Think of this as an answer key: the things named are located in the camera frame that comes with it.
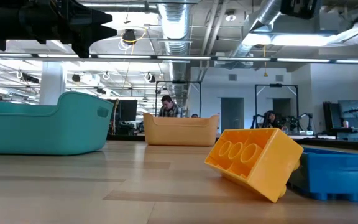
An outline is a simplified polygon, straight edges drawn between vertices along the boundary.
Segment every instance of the pillar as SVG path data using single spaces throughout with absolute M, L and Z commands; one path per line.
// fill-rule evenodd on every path
M 66 90 L 67 71 L 61 62 L 43 62 L 40 105 L 57 105 Z

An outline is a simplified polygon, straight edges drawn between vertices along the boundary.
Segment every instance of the teal plastic bin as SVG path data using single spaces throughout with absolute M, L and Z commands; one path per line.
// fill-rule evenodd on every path
M 66 92 L 57 106 L 0 101 L 0 154 L 74 155 L 106 143 L 113 104 Z

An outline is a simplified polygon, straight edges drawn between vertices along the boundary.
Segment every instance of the computer monitor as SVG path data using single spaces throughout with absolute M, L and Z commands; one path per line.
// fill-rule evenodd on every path
M 117 100 L 108 100 L 116 105 Z M 116 110 L 116 121 L 136 121 L 137 100 L 120 100 Z M 114 119 L 114 107 L 111 120 Z
M 358 118 L 358 100 L 338 100 L 338 103 L 341 118 Z

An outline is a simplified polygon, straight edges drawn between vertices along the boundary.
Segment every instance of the tan plastic bin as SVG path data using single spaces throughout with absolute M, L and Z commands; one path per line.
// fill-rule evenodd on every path
M 143 114 L 147 144 L 155 146 L 213 146 L 219 116 L 211 118 L 155 118 Z

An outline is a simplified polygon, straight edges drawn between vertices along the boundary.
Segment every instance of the plastic bin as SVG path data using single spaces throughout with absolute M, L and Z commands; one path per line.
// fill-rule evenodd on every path
M 358 202 L 358 154 L 305 148 L 288 186 L 316 200 Z
M 278 128 L 225 130 L 205 163 L 276 202 L 299 167 L 302 152 L 303 148 Z
M 156 118 L 143 114 L 147 144 L 156 146 L 213 146 L 219 116 L 210 118 Z
M 0 154 L 73 155 L 106 143 L 113 104 L 67 92 L 57 106 L 0 101 Z

